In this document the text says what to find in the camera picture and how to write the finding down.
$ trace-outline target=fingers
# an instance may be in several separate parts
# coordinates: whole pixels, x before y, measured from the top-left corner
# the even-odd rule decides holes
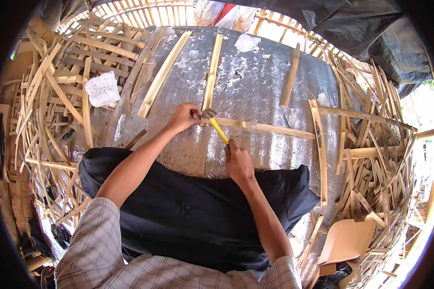
[[[225,156],[226,156],[225,162],[228,163],[230,161],[230,158],[231,158],[231,151],[228,147],[225,147],[224,150],[225,150]]]
[[[199,108],[199,106],[197,106],[197,104],[192,104],[192,103],[183,103],[185,105],[185,107],[189,110],[193,110],[196,111],[198,115],[202,115],[201,109]]]
[[[230,143],[230,150],[236,151],[238,149],[237,142],[235,142],[234,138],[230,138],[228,142]]]
[[[194,119],[194,124],[202,125],[203,124],[203,120],[200,119],[200,118],[195,118]]]

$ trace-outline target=right hand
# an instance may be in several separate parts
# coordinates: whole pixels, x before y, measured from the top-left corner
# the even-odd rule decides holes
[[[225,166],[230,174],[232,180],[238,186],[249,184],[255,180],[254,177],[254,164],[248,151],[239,148],[235,139],[230,139],[230,149],[225,147]]]
[[[40,276],[42,278],[48,278],[53,274],[53,271],[54,271],[54,267],[45,267],[40,273]]]

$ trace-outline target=cardboard box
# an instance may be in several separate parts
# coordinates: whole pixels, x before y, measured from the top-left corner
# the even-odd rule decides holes
[[[346,286],[350,283],[352,280],[361,280],[361,274],[360,274],[360,265],[355,260],[349,260],[346,261],[346,263],[352,268],[352,273],[342,279],[338,284],[336,284],[336,288],[338,289],[344,289]],[[336,273],[336,263],[330,263],[327,265],[321,265],[320,268],[318,268],[317,272],[315,273],[312,282],[309,286],[307,286],[308,289],[312,289],[315,283],[317,282],[318,278],[320,276],[326,276]]]
[[[352,280],[357,280],[357,281],[361,281],[361,273],[360,273],[360,265],[359,263],[357,263],[354,260],[349,260],[346,261],[346,263],[352,267],[352,273],[345,277],[344,279],[342,279],[341,281],[339,281],[339,283],[337,284],[339,289],[344,289],[346,288],[346,286],[350,283],[350,281]]]
[[[353,219],[334,223],[326,237],[318,263],[339,263],[363,256],[376,228],[375,220],[355,222]]]
[[[14,59],[11,60],[8,58],[2,83],[22,79],[23,74],[26,74],[27,70],[33,63],[32,47],[30,47],[31,50],[29,51],[30,45],[30,42],[23,42],[19,44]]]

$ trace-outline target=person's hand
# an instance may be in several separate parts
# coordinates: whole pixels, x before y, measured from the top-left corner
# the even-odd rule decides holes
[[[169,120],[166,128],[178,134],[193,124],[203,124],[200,119],[201,115],[202,112],[196,104],[182,103],[175,109],[174,115]]]
[[[238,148],[235,139],[230,139],[230,149],[225,147],[225,166],[232,180],[238,186],[247,185],[255,180],[254,164],[248,151]]]
[[[53,274],[54,267],[45,267],[40,273],[41,278],[48,278]]]

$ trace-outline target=person's arm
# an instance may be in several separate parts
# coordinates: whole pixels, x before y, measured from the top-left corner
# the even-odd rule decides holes
[[[248,200],[260,243],[270,263],[273,264],[279,257],[293,257],[288,236],[255,179],[254,165],[248,151],[238,148],[235,140],[230,139],[230,149],[226,147],[225,153],[225,166]]]
[[[121,208],[140,185],[161,150],[177,133],[193,124],[201,124],[201,110],[195,104],[179,105],[169,123],[151,140],[124,159],[108,176],[95,197],[110,199]]]
[[[45,267],[40,273],[40,288],[47,289],[47,278],[53,274],[54,267]]]

